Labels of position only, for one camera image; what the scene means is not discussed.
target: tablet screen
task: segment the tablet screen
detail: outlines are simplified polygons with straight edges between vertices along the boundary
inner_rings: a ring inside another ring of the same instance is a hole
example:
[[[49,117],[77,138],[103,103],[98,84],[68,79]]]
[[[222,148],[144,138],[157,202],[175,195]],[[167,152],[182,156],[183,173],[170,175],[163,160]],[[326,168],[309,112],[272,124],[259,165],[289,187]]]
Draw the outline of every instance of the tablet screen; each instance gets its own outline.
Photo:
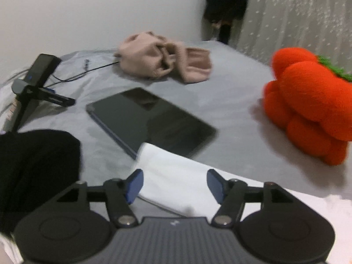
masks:
[[[132,157],[144,142],[189,157],[216,132],[205,122],[142,88],[91,103],[87,112]]]

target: black cable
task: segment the black cable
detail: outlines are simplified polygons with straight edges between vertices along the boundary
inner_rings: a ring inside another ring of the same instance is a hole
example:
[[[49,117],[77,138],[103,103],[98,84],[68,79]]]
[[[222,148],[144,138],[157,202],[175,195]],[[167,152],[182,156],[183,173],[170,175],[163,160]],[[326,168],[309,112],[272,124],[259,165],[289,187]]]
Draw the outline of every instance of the black cable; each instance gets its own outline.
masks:
[[[106,68],[107,66],[111,66],[111,65],[114,65],[114,64],[118,64],[120,61],[115,61],[115,62],[112,62],[112,63],[109,63],[109,64],[106,64],[106,65],[103,65],[103,66],[99,66],[98,68],[92,68],[90,70],[86,70],[78,75],[74,75],[68,79],[60,79],[58,77],[56,77],[54,74],[52,74],[52,77],[56,78],[57,80],[59,80],[58,82],[54,82],[48,86],[46,86],[45,88],[50,88],[56,84],[59,84],[59,83],[63,83],[63,82],[71,82],[71,81],[76,81],[84,76],[86,76],[86,74],[90,71],[93,71],[93,70],[97,70],[97,69],[101,69],[101,68]]]
[[[5,80],[1,85],[4,86],[6,84],[8,84],[9,82],[11,82],[12,80],[14,80],[16,77],[18,77],[19,75],[27,72],[29,70],[29,68],[22,70],[20,72],[17,72],[16,74],[14,74],[13,76],[9,77],[7,80]]]

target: sheer white curtain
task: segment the sheer white curtain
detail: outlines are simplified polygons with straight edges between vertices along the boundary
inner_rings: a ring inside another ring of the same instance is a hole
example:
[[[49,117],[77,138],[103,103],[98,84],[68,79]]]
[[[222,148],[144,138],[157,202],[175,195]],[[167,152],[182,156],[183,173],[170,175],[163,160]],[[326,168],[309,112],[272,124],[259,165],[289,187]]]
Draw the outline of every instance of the sheer white curtain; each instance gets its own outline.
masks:
[[[229,45],[263,63],[282,47],[304,47],[352,72],[352,0],[249,0]]]

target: white cloth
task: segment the white cloth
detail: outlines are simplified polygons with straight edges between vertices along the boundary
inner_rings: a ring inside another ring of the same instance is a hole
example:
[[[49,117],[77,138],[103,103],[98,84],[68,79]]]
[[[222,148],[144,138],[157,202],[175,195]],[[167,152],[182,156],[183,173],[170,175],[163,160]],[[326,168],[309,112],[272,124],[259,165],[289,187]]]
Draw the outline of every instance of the white cloth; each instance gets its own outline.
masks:
[[[20,264],[23,258],[16,244],[0,234],[0,264]]]
[[[154,145],[141,146],[132,170],[142,169],[144,185],[139,196],[160,207],[183,216],[206,216],[211,220],[219,209],[207,187],[207,165],[169,153]],[[263,183],[221,170],[225,179],[237,178],[249,186],[262,187]],[[312,209],[324,216],[334,227],[336,240],[328,258],[330,264],[352,263],[352,202],[339,196],[315,197],[288,190]],[[259,209],[247,204],[243,217]]]

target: bed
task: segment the bed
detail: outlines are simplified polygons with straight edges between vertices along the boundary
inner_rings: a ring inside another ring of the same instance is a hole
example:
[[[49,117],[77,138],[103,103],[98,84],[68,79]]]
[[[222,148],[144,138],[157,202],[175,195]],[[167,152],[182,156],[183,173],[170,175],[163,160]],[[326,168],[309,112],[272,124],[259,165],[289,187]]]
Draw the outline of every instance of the bed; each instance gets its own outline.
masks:
[[[218,129],[217,137],[193,157],[194,160],[258,181],[274,181],[282,187],[325,197],[338,194],[352,199],[352,158],[329,167],[295,148],[285,133],[274,126],[261,107],[262,88],[273,79],[271,70],[236,50],[216,41],[191,43],[211,51],[213,72],[208,81],[183,84],[167,76],[156,81],[138,79],[122,72],[118,64],[88,73],[85,77],[53,88],[75,98],[76,105],[61,108],[43,102],[20,132],[50,128],[65,130],[82,143],[81,179],[101,185],[110,178],[125,178],[133,165],[127,155],[86,113],[90,102],[134,87],[184,108]],[[84,60],[96,68],[117,60],[114,50],[79,51],[62,57],[55,75],[69,78],[83,70]],[[55,82],[50,78],[47,84]],[[0,110],[11,103],[11,83],[0,90]],[[106,216],[104,205],[92,209]],[[136,216],[171,216],[172,213],[137,199]]]

